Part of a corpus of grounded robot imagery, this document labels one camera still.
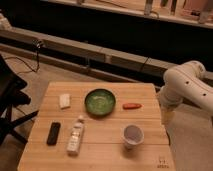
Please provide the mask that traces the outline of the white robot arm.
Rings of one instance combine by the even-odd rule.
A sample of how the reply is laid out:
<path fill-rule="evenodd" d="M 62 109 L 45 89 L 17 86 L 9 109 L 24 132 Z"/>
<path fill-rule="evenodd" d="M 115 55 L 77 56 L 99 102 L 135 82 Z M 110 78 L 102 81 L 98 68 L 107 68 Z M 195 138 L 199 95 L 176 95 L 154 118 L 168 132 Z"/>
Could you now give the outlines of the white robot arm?
<path fill-rule="evenodd" d="M 164 85 L 157 94 L 161 107 L 161 122 L 167 125 L 173 110 L 186 98 L 213 117 L 213 87 L 202 81 L 206 69 L 199 61 L 173 66 L 164 72 Z"/>

